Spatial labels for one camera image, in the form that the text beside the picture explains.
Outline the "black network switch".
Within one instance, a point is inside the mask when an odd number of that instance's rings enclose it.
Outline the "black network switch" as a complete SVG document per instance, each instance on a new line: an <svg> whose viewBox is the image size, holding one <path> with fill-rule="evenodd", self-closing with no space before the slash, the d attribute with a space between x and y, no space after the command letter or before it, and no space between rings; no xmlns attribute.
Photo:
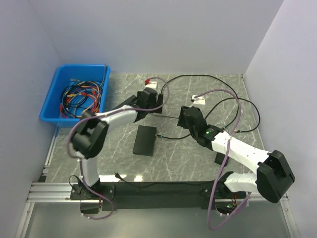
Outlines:
<svg viewBox="0 0 317 238"><path fill-rule="evenodd" d="M139 125L132 153L142 156L153 156L157 128Z"/></svg>
<svg viewBox="0 0 317 238"><path fill-rule="evenodd" d="M131 97L129 97L128 99L126 99L125 101L123 101L122 103L120 103L119 105L114 107L112 110L119 109L120 107L122 107L124 105L133 105L135 102L137 102L137 96L132 95ZM155 105L155 107L158 107L162 104L163 104L163 94L158 94L157 95L157 104ZM155 110L155 111L152 111L152 113L162 114L162 107Z"/></svg>

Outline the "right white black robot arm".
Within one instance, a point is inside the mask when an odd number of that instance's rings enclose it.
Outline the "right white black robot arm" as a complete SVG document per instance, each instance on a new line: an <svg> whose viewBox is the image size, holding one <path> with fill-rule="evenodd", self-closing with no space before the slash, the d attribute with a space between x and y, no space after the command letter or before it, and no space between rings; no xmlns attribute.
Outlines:
<svg viewBox="0 0 317 238"><path fill-rule="evenodd" d="M199 145L227 155L251 170L250 174L233 172L218 185L218 193L224 198L235 192L258 192L267 201L277 203L295 182L282 152L258 149L207 124L199 108L182 106L178 125L188 129Z"/></svg>

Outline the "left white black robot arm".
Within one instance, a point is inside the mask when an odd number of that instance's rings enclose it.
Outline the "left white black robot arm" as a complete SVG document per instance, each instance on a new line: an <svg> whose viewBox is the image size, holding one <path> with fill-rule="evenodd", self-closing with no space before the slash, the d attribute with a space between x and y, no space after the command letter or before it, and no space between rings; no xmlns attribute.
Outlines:
<svg viewBox="0 0 317 238"><path fill-rule="evenodd" d="M78 185L88 199L105 199L97 169L97 156L101 152L107 133L111 130L144 119L149 113L161 113L164 95L145 88L132 95L111 111L84 113L69 133L66 148L68 156L77 159L80 166Z"/></svg>

